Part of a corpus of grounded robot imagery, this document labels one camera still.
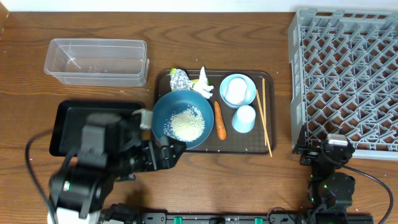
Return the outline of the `white rice pile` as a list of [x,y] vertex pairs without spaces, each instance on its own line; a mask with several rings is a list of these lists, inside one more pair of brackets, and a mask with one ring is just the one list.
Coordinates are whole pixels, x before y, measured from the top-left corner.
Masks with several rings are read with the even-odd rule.
[[205,120],[194,106],[179,113],[173,113],[164,125],[164,134],[183,142],[198,139],[205,130]]

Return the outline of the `dark blue plate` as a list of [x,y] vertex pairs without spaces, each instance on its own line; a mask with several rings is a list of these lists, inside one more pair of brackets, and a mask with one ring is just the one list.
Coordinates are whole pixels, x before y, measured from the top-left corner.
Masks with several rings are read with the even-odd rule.
[[185,142],[188,149],[193,149],[201,145],[210,135],[214,125],[214,113],[207,99],[202,97],[199,93],[190,90],[178,90],[170,92],[159,99],[153,109],[152,132],[157,140],[164,134],[164,125],[166,120],[171,117],[173,113],[179,113],[187,109],[189,106],[194,106],[200,110],[205,120],[205,130],[203,134],[192,142]]

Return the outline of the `light blue cup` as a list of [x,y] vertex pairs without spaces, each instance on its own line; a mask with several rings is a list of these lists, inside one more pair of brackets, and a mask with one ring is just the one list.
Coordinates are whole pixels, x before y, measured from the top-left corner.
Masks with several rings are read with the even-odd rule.
[[233,128],[239,133],[250,132],[255,124],[256,111],[252,106],[244,105],[237,109],[232,118]]

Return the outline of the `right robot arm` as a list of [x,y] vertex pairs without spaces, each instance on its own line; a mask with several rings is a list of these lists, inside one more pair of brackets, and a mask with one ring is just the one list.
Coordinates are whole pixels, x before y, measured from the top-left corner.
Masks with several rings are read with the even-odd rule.
[[338,169],[349,162],[355,149],[342,134],[328,134],[313,147],[306,133],[302,126],[292,152],[300,155],[301,165],[311,167],[308,199],[313,213],[344,213],[353,204],[355,179]]

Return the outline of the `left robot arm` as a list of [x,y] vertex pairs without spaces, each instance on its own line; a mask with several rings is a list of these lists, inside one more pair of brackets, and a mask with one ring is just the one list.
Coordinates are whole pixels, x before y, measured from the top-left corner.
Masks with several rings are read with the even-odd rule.
[[102,209],[115,182],[132,180],[136,172],[173,168],[187,145],[163,136],[160,143],[141,138],[141,116],[90,114],[80,131],[80,144],[68,149],[50,179],[55,211],[66,208],[86,219]]

